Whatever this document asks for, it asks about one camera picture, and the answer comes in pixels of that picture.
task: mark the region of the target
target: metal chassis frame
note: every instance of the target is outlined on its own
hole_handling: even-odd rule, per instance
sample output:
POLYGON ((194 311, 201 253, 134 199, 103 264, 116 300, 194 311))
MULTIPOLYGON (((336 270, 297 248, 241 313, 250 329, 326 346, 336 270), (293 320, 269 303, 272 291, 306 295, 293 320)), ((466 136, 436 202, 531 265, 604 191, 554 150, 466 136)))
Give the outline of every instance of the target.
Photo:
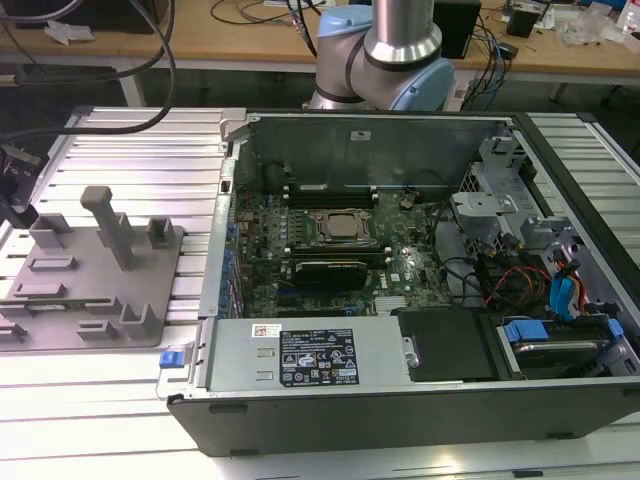
MULTIPOLYGON (((473 118, 481 118, 483 120, 504 120, 513 131, 516 138, 523 144, 523 147, 529 154, 530 158, 534 160, 535 166, 538 168, 542 168, 542 171, 548 175, 551 180, 559 181, 562 179, 565 183, 562 191, 558 193, 562 195, 562 198, 565 201, 569 202, 573 208, 577 208, 577 214, 572 218, 579 226, 579 233, 583 235, 585 243, 594 247, 595 251, 598 252, 595 256, 596 259, 602 255, 600 261, 598 261, 601 268, 605 274, 610 275, 610 279, 613 281, 614 287, 621 291, 623 300, 625 303, 628 303, 628 308, 634 309, 638 312, 638 316, 636 318, 640 318, 640 295, 630 294, 628 289, 624 288, 623 285, 631 285, 633 286, 632 279, 626 278, 623 282, 616 281, 618 279, 618 275, 614 275, 614 271, 618 271, 619 269, 635 269, 635 274, 640 275, 640 271, 633 264, 629 255, 626 253, 620 242, 611 234, 609 227, 604 223, 604 221, 599 217, 598 213, 593 209, 589 200, 586 198, 584 193, 580 190, 579 186, 575 183, 575 181, 571 178, 569 172, 563 166, 560 159, 557 157, 556 153, 549 146, 545 138, 540 134, 537 127, 533 124, 531 119, 526 114, 510 114, 510 115, 495 115, 495 114, 460 114, 460 113, 450 113, 450 112, 442 112, 440 114, 427 114, 427 115, 415 115, 412 113, 397 113, 397 112, 388 112, 388 113, 376 113, 370 114, 370 112, 362 112, 370 117, 390 117, 395 116, 399 118, 406 119, 427 119, 427 118, 446 118, 446 117, 466 117, 469 120, 473 118), (570 195, 570 200, 567 200, 565 195, 570 195), (588 217, 591 223, 587 225, 583 225, 584 217, 588 217), (594 235, 593 228, 597 230, 595 233, 598 235, 594 235), (601 232, 606 230, 608 233, 604 235, 604 238, 601 238, 601 232)), ((276 113, 276 111, 253 111, 247 112, 247 117, 251 115, 260 115, 260 116, 270 116, 275 115, 278 116, 282 114, 281 112, 276 113)), ((345 116, 358 116, 358 114, 347 112, 308 112, 304 113, 305 116, 318 116, 318 117, 345 117, 345 116)), ((210 340, 211 335, 215 332, 215 318, 209 316, 206 318, 202 324, 202 328, 199 332, 199 337, 197 340, 197 344, 205 345, 203 348, 199 350, 197 356, 195 356, 192 364, 192 374, 194 378, 193 387, 188 388, 185 391, 186 399, 193 400, 204 400, 204 399, 234 399, 234 398, 256 398, 256 397, 270 397, 270 398, 285 398, 290 396, 299 396, 299 393, 293 393, 291 391, 284 392, 208 392, 206 391, 207 387, 207 375, 209 370, 209 361, 207 359, 211 359, 213 355, 209 355, 209 349, 212 347, 210 340)), ((390 388, 385 392, 377 391, 375 393, 399 393, 403 391, 466 391, 466 390, 484 390, 487 387, 495 388, 497 390, 500 389, 509 389, 509 388, 540 388, 540 387, 558 387, 561 385, 573 385, 573 386, 584 386, 587 384, 593 385, 620 385, 620 386, 631 386, 637 385, 640 386, 640 380, 635 379, 634 377, 627 378, 597 378, 597 379, 589 379, 585 381, 584 379, 569 379, 569 380, 538 380, 538 381, 529 381, 527 385, 523 385, 522 382, 489 382, 484 384, 464 384, 457 385, 452 387, 451 385, 434 385, 434 384, 425 384, 425 385, 414 385, 409 389, 406 388, 390 388)), ((328 394, 332 394, 334 388, 327 388, 325 391, 328 394)), ((335 389, 335 393, 341 394, 362 394, 364 393, 360 389, 353 389, 353 387, 339 387, 335 389)))

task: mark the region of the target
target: cable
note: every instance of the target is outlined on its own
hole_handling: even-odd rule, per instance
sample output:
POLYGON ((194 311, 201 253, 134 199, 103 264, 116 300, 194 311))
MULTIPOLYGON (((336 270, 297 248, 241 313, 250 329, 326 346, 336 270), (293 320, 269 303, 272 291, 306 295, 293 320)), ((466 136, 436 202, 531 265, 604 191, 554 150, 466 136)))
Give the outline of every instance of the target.
POLYGON ((73 12, 80 6, 83 0, 71 0, 66 6, 60 10, 45 15, 36 15, 33 17, 22 17, 13 15, 4 15, 0 17, 0 23, 46 23, 49 20, 57 20, 60 17, 73 12))
MULTIPOLYGON (((477 290, 478 292, 482 292, 482 287, 480 287, 479 284, 472 282, 468 278, 465 278, 464 276, 460 275, 458 272, 450 269, 447 265, 445 265, 445 262, 443 262, 440 259, 440 254, 438 253, 438 249, 436 248, 436 231, 438 229, 438 224, 442 219, 442 215, 444 214, 447 203, 448 203, 447 200, 440 203, 440 211, 438 212, 438 216, 435 218, 435 222, 431 226, 431 242, 430 243, 431 243, 431 255, 433 257, 433 261, 436 264, 436 266, 440 267, 442 270, 447 272, 452 277, 457 278, 462 283, 469 285, 471 288, 477 290)), ((455 257, 451 257, 450 259, 447 259, 447 261, 453 260, 454 258, 455 257)))
MULTIPOLYGON (((502 54, 500 53, 500 47, 498 47, 498 44, 496 43, 496 39, 495 37, 493 37, 493 46, 496 49, 496 65, 499 65, 500 62, 503 62, 502 60, 502 54)), ((503 62, 503 67, 502 67, 502 79, 504 79, 504 75, 506 74, 505 71, 505 67, 504 67, 504 62, 503 62)), ((489 98, 487 99, 487 102, 484 104, 484 107, 482 108, 482 111, 486 111, 487 108, 489 108, 489 106, 491 105, 491 102, 493 102, 493 99, 496 98, 496 95, 498 94, 498 90, 500 89, 500 87, 502 86, 501 84, 501 80, 498 81, 498 84, 496 86, 493 87, 493 91, 491 92, 491 95, 489 95, 489 98)))
MULTIPOLYGON (((173 105, 173 99, 175 96, 175 86, 176 86, 176 62, 173 56, 173 52, 171 51, 169 42, 160 31, 160 28, 154 23, 153 18, 151 17, 149 12, 147 12, 147 10, 142 5, 140 5, 140 2, 138 0, 129 0, 129 2, 138 11, 138 13, 142 15, 145 21, 153 29, 154 33, 158 35, 158 37, 160 38, 160 41, 162 42, 162 47, 164 48, 164 51, 167 54, 167 59, 169 60, 169 73, 170 73, 169 93, 167 94, 167 99, 162 109, 155 116, 153 116, 146 122, 140 123, 138 125, 133 125, 130 127, 34 128, 31 130, 23 130, 23 131, 0 135, 0 144, 5 144, 5 143, 17 141, 17 140, 22 140, 25 138, 38 137, 43 135, 128 135, 131 133, 138 133, 138 132, 147 130, 148 128, 151 128, 154 125, 157 125, 158 123, 160 123, 160 121, 167 116, 167 114, 171 110, 171 106, 173 105)), ((172 14, 175 13, 175 0, 169 0, 169 8, 171 9, 172 14)))
MULTIPOLYGON (((171 41, 171 37, 173 36, 173 28, 175 25, 175 5, 171 7, 169 5, 169 21, 167 24, 167 32, 165 33, 165 37, 167 43, 171 41)), ((122 72, 110 72, 110 73, 99 73, 96 75, 83 75, 83 76, 70 76, 70 77, 52 77, 47 76, 45 78, 39 77, 19 77, 16 78, 16 85, 18 86, 29 86, 29 85, 67 85, 67 84, 79 84, 79 83, 99 83, 99 82, 110 82, 112 80, 120 80, 121 78, 131 77, 133 75, 137 75, 145 70, 150 69, 156 63, 160 61, 160 59, 164 56, 165 50, 164 47, 160 47, 160 50, 151 57, 149 60, 144 62, 143 64, 138 65, 137 67, 130 68, 129 70, 124 70, 122 72)))
POLYGON ((474 33, 474 37, 479 38, 480 40, 483 40, 486 42, 487 44, 487 52, 488 52, 488 59, 487 59, 487 65, 484 69, 484 72, 482 73, 482 76, 480 77, 480 79, 474 83, 472 89, 471 89, 471 94, 465 99, 465 101, 462 103, 462 108, 464 108, 466 106, 467 103, 469 102, 473 102, 473 100, 479 95, 479 93, 476 93, 478 91, 478 87, 480 87, 480 85, 482 85, 482 82, 484 81, 485 77, 487 76, 487 73, 489 72, 489 69, 491 68, 491 65, 493 63, 493 68, 491 70, 491 76, 489 77, 489 80, 487 81, 485 88, 483 90, 486 91, 488 85, 491 83, 491 81, 493 80, 493 75, 495 73, 495 69, 497 67, 497 63, 494 61, 494 48, 493 48, 493 43, 491 42, 491 38, 493 36, 493 34, 491 33, 491 30, 489 30, 485 24, 484 24, 484 20, 482 19, 482 15, 478 14, 478 20, 480 21, 480 25, 476 25, 476 27, 478 27, 483 33, 484 33, 484 37, 481 37, 478 34, 474 33))
POLYGON ((302 8, 302 0, 296 0, 296 4, 298 6, 298 18, 300 20, 300 26, 302 27, 302 35, 303 40, 309 47, 309 51, 314 58, 318 58, 318 52, 316 51, 316 47, 313 45, 313 41, 311 40, 311 35, 309 35, 309 28, 307 27, 307 21, 304 19, 304 9, 302 8))
MULTIPOLYGON (((562 270, 565 267, 565 264, 562 261, 556 261, 555 264, 558 270, 562 270)), ((578 293, 578 310, 580 310, 580 313, 582 315, 586 315, 586 310, 584 307, 587 301, 587 290, 584 286, 584 282, 575 273, 569 273, 569 275, 567 276, 569 280, 573 282, 578 293)))
MULTIPOLYGON (((222 18, 220 16, 218 16, 215 13, 215 10, 222 5, 226 0, 218 0, 216 3, 213 4, 213 6, 211 7, 211 9, 209 10, 209 15, 211 15, 211 17, 215 18, 216 20, 218 20, 219 22, 222 23, 226 23, 227 25, 262 25, 265 23, 270 23, 273 22, 274 20, 278 20, 278 19, 282 19, 284 17, 288 17, 290 15, 290 12, 287 13, 282 13, 280 15, 275 15, 273 17, 269 17, 269 18, 258 18, 258 17, 253 17, 252 15, 246 13, 246 9, 251 8, 255 5, 258 5, 260 3, 262 3, 261 1, 259 2, 255 2, 252 3, 250 5, 246 5, 244 7, 242 7, 240 10, 241 15, 243 16, 243 18, 245 18, 247 21, 246 22, 237 22, 235 20, 227 20, 226 18, 222 18)), ((322 0, 321 2, 318 2, 316 5, 323 5, 325 3, 324 0, 322 0)), ((289 2, 287 1, 287 9, 291 8, 291 6, 289 5, 289 2)))
POLYGON ((572 275, 569 275, 569 280, 573 283, 573 288, 575 290, 575 295, 578 298, 578 302, 580 302, 580 284, 578 283, 578 279, 572 275))
POLYGON ((20 42, 18 42, 18 39, 15 37, 15 35, 13 35, 13 33, 11 32, 11 30, 9 30, 9 28, 3 23, 2 24, 2 28, 4 29, 4 33, 7 34, 7 37, 9 37, 9 40, 11 40, 11 43, 13 43, 15 45, 15 47, 20 50, 20 53, 22 53, 25 57, 27 57, 29 59, 29 61, 38 69, 40 70, 44 75, 47 74, 47 72, 45 71, 44 67, 42 65, 40 65, 35 58, 33 58, 33 55, 31 55, 26 48, 24 48, 22 45, 20 45, 20 42))
POLYGON ((509 270, 507 270, 504 275, 502 275, 502 277, 500 278, 500 280, 498 280, 498 283, 496 283, 496 286, 493 288, 493 291, 491 292, 491 295, 489 295, 489 297, 485 300, 484 302, 484 306, 488 306, 489 303, 491 303, 492 300, 500 300, 501 302, 506 303, 509 306, 512 307, 516 307, 517 309, 520 309, 523 306, 526 306, 528 302, 525 303, 525 300, 527 299, 527 297, 531 294, 531 290, 533 289, 533 283, 531 282, 531 278, 522 271, 521 267, 512 267, 509 270), (517 301, 512 301, 512 300, 508 300, 507 298, 505 298, 504 296, 498 294, 498 289, 502 286, 502 284, 505 282, 505 280, 507 279, 507 277, 512 274, 513 272, 517 272, 520 275, 522 275, 522 277, 526 280, 527 282, 527 290, 524 292, 524 294, 522 295, 522 297, 520 297, 517 301))
MULTIPOLYGON (((475 272, 469 272, 467 273, 464 278, 468 279, 471 276, 475 276, 476 273, 475 272)), ((452 295, 451 298, 460 298, 460 303, 458 305, 462 306, 464 305, 464 302, 467 300, 467 298, 484 298, 482 295, 467 295, 467 283, 466 282, 462 282, 462 295, 458 296, 458 295, 452 295)))
POLYGON ((316 15, 318 15, 319 17, 322 16, 322 12, 320 11, 320 9, 313 3, 313 0, 304 0, 304 2, 309 6, 309 8, 311 10, 314 11, 314 13, 316 15))
POLYGON ((247 10, 249 8, 251 8, 253 6, 256 6, 256 5, 261 5, 261 4, 262 4, 262 0, 258 0, 257 2, 253 2, 253 3, 250 3, 248 5, 245 5, 244 7, 241 7, 240 6, 240 2, 236 2, 236 10, 242 16, 242 18, 244 18, 245 20, 247 20, 248 22, 250 22, 252 24, 269 23, 269 24, 273 24, 273 25, 293 25, 292 22, 288 21, 285 18, 285 17, 289 16, 288 12, 286 14, 284 14, 283 16, 279 17, 279 18, 274 18, 272 20, 269 20, 268 22, 262 22, 264 20, 264 18, 254 17, 253 15, 251 15, 250 13, 247 12, 247 10))
POLYGON ((459 260, 461 262, 468 263, 469 265, 473 265, 475 263, 471 257, 449 257, 446 260, 443 260, 442 264, 444 265, 446 263, 453 262, 454 260, 459 260))

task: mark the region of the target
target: warning label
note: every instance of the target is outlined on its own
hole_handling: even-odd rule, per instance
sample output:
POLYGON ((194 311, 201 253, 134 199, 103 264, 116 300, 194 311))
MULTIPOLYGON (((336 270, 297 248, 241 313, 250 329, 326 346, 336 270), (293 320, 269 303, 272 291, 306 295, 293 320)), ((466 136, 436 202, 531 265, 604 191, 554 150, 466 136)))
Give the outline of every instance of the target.
POLYGON ((285 387, 360 383, 351 329, 281 331, 280 358, 285 387))

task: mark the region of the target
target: black cable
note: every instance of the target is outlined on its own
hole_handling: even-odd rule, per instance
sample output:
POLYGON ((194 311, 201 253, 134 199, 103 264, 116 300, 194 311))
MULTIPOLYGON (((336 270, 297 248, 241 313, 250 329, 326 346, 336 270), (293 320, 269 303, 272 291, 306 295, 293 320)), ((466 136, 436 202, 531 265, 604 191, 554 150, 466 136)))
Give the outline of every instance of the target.
MULTIPOLYGON (((468 278, 469 278, 469 277, 471 277, 471 276, 475 276, 475 277, 477 277, 477 275, 476 275, 476 273, 475 273, 475 272, 469 272, 469 273, 467 273, 467 274, 464 276, 464 278, 465 278, 465 279, 468 279, 468 278)), ((482 299, 484 299, 484 296, 483 296, 483 295, 467 295, 467 283, 466 283, 466 282, 462 282, 462 295, 460 295, 460 299, 461 299, 461 300, 460 300, 459 305, 461 305, 461 306, 462 306, 462 305, 464 305, 465 300, 466 300, 467 298, 471 298, 471 297, 475 297, 475 298, 482 298, 482 299)))
POLYGON ((464 263, 468 263, 469 265, 475 264, 475 260, 471 257, 449 257, 446 260, 442 261, 442 264, 453 262, 454 260, 459 260, 464 263))
POLYGON ((213 6, 211 7, 211 9, 209 10, 209 15, 211 15, 213 18, 215 18, 216 20, 218 20, 219 22, 222 23, 226 23, 227 25, 261 25, 263 23, 267 23, 267 22, 271 22, 273 20, 277 20, 279 18, 283 18, 283 17, 287 17, 289 16, 289 13, 283 13, 280 15, 275 15, 273 17, 269 17, 269 18, 261 18, 260 20, 256 20, 256 21, 247 21, 247 22, 236 22, 235 20, 227 20, 225 18, 219 17, 218 15, 215 14, 215 10, 216 8, 218 8, 220 5, 222 5, 226 0, 218 0, 216 3, 213 4, 213 6))
POLYGON ((464 108, 469 102, 473 102, 473 100, 475 98, 477 98, 478 96, 478 88, 482 85, 482 82, 484 81, 485 77, 487 76, 487 73, 489 72, 489 69, 491 68, 491 65, 493 64, 493 68, 491 70, 491 76, 489 77, 488 82, 486 83, 486 85, 489 85, 491 83, 491 80, 493 80, 493 75, 495 73, 495 70, 497 68, 497 58, 495 57, 495 49, 491 43, 491 31, 485 26, 484 24, 484 20, 482 19, 482 16, 480 14, 478 14, 478 19, 480 20, 480 24, 481 25, 476 25, 476 27, 478 27, 481 31, 483 31, 485 33, 485 36, 487 38, 484 39, 484 41, 487 43, 487 50, 488 50, 488 58, 487 58, 487 65, 485 66, 484 72, 482 72, 482 76, 480 77, 479 80, 477 80, 476 82, 474 82, 473 87, 471 88, 471 93, 469 94, 469 96, 464 100, 464 102, 462 102, 462 107, 464 108))
MULTIPOLYGON (((158 35, 158 37, 160 38, 160 41, 162 42, 162 47, 164 48, 164 51, 167 54, 167 59, 169 60, 169 74, 170 74, 169 93, 167 94, 167 99, 162 109, 155 116, 153 116, 146 122, 142 122, 138 125, 133 125, 130 127, 33 128, 31 130, 23 130, 23 131, 0 135, 0 144, 10 143, 10 142, 22 140, 25 138, 38 137, 43 135, 128 135, 128 134, 138 133, 138 132, 147 130, 148 128, 151 128, 154 125, 157 125, 158 123, 160 123, 160 121, 167 116, 167 114, 169 113, 173 105, 173 99, 175 96, 175 86, 176 86, 176 62, 173 56, 173 52, 171 51, 169 42, 167 41, 163 33, 160 31, 160 28, 154 23, 153 18, 151 17, 149 12, 140 4, 138 0, 129 0, 129 2, 138 11, 138 13, 142 15, 145 21, 153 29, 154 33, 158 35)), ((174 14, 175 0, 169 0, 169 8, 171 9, 172 14, 174 14)))
POLYGON ((2 24, 2 28, 4 29, 4 33, 7 34, 7 37, 9 37, 9 40, 11 40, 11 43, 13 43, 15 45, 15 47, 20 50, 20 53, 22 53, 25 57, 27 57, 29 59, 29 61, 38 69, 40 70, 44 75, 47 74, 47 72, 45 71, 44 67, 42 65, 40 65, 35 58, 33 58, 33 55, 31 55, 26 48, 24 48, 20 42, 18 42, 18 39, 15 37, 15 35, 13 35, 13 33, 11 32, 11 30, 9 30, 9 28, 7 28, 7 26, 3 23, 2 24))
POLYGON ((322 16, 322 12, 320 11, 320 9, 313 3, 313 0, 304 0, 305 3, 309 6, 309 8, 311 10, 313 10, 315 12, 316 15, 318 15, 319 17, 322 16))
POLYGON ((437 267, 439 267, 440 269, 446 271, 452 277, 457 278, 462 283, 466 283, 467 285, 469 285, 471 288, 474 288, 478 292, 482 292, 482 287, 480 287, 480 285, 478 285, 475 282, 472 282, 468 278, 463 277, 458 272, 456 272, 454 270, 451 270, 440 259, 440 254, 438 253, 438 249, 436 248, 436 232, 438 230, 438 224, 440 223, 440 220, 442 219, 442 216, 443 216, 444 211, 446 209, 447 203, 448 202, 446 200, 440 203, 440 211, 438 212, 438 216, 436 217, 435 222, 431 226, 431 255, 433 257, 433 261, 434 261, 434 263, 436 264, 437 267))
MULTIPOLYGON (((249 10, 251 7, 255 7, 256 5, 262 5, 262 0, 258 0, 257 2, 249 3, 249 4, 247 4, 247 5, 243 6, 243 7, 240 6, 239 2, 236 2, 236 10, 242 16, 242 18, 244 18, 248 22, 250 22, 250 23, 260 22, 261 20, 264 20, 264 17, 263 18, 254 17, 249 12, 247 12, 247 10, 249 10)), ((274 20, 270 20, 268 23, 270 25, 287 25, 288 24, 287 20, 284 17, 276 18, 274 20)))
MULTIPOLYGON (((486 27, 485 27, 485 25, 484 25, 484 21, 482 21, 482 18, 480 18, 480 23, 482 24, 482 26, 481 26, 480 28, 485 32, 485 34, 486 34, 487 36, 489 36, 489 37, 493 40, 493 43, 494 43, 495 45, 497 45, 497 44, 498 44, 498 40, 497 40, 497 39, 496 39, 496 37, 493 35, 493 33, 491 32, 491 30, 489 30, 488 28, 486 28, 486 27)), ((500 88, 502 88, 502 86, 504 85, 504 79, 505 79, 505 77, 506 77, 507 73, 509 72, 509 70, 511 69, 512 60, 511 60, 511 59, 509 59, 509 60, 507 60, 507 61, 508 61, 509 63, 508 63, 508 65, 506 65, 506 67, 504 68, 504 71, 502 72, 502 75, 500 76, 500 79, 498 80, 498 84, 497 84, 497 86, 495 86, 495 87, 494 87, 494 88, 496 89, 496 93, 497 93, 497 92, 500 90, 500 88)), ((485 88, 484 88, 482 91, 478 92, 478 93, 476 94, 476 96, 483 95, 483 94, 487 93, 487 90, 489 89, 489 86, 491 85, 491 81, 493 80, 493 73, 495 72, 495 67, 497 66, 497 59, 496 59, 496 61, 495 61, 495 62, 496 62, 496 63, 495 63, 495 66, 494 66, 494 70, 493 70, 493 72, 492 72, 491 77, 490 77, 490 78, 489 78, 489 80, 487 81, 487 84, 485 85, 485 88)))
POLYGON ((49 20, 57 20, 60 17, 64 17, 65 15, 73 12, 76 8, 80 6, 83 0, 71 0, 66 6, 62 7, 60 10, 57 10, 52 13, 47 13, 45 15, 36 15, 33 17, 22 17, 15 15, 3 15, 0 16, 0 23, 46 23, 49 20))
POLYGON ((300 25, 303 30, 304 41, 309 47, 309 51, 314 58, 318 58, 318 52, 316 51, 316 47, 313 45, 313 41, 311 40, 311 35, 309 35, 309 28, 307 27, 307 22, 304 19, 304 9, 302 8, 302 0, 296 0, 296 4, 298 6, 298 18, 300 19, 300 25))
MULTIPOLYGON (((173 9, 171 6, 169 7, 169 22, 167 24, 167 32, 165 33, 165 38, 167 43, 171 42, 171 37, 173 36, 173 27, 175 25, 175 5, 173 9)), ((24 47, 19 46, 16 43, 16 47, 20 48, 21 51, 24 47)), ((29 86, 29 85, 66 85, 66 84, 79 84, 79 83, 99 83, 99 82, 110 82, 112 80, 120 80, 121 78, 131 77, 133 75, 137 75, 145 70, 150 69, 156 63, 160 61, 160 59, 164 56, 165 50, 164 47, 160 47, 160 50, 151 57, 146 62, 138 65, 137 67, 130 68, 129 70, 124 70, 122 72, 109 72, 109 73, 99 73, 96 75, 75 75, 75 76, 47 76, 45 78, 40 77, 17 77, 15 79, 16 85, 18 86, 29 86)))

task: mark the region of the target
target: electronic device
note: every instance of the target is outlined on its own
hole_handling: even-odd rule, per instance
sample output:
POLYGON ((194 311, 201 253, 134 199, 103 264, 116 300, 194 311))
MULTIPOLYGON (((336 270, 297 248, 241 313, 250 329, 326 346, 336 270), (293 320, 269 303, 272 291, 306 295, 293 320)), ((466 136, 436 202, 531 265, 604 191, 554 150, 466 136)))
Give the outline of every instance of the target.
MULTIPOLYGON (((35 16, 61 9, 68 0, 4 0, 9 15, 35 16)), ((160 24, 167 11, 168 0, 140 0, 160 24)), ((82 4, 58 20, 70 25, 86 25, 93 30, 126 33, 153 33, 147 22, 128 0, 84 0, 82 4)), ((42 28, 43 24, 18 24, 18 28, 42 28)))
POLYGON ((507 35, 528 38, 543 10, 538 5, 516 3, 511 7, 507 35))
POLYGON ((464 58, 482 2, 480 0, 436 0, 433 22, 442 30, 442 57, 464 58))
POLYGON ((198 331, 161 359, 202 452, 567 439, 640 410, 640 271, 550 145, 581 120, 220 125, 198 331))
POLYGON ((500 49, 500 56, 504 60, 513 60, 518 55, 520 49, 511 45, 510 43, 500 42, 498 44, 498 48, 500 49))

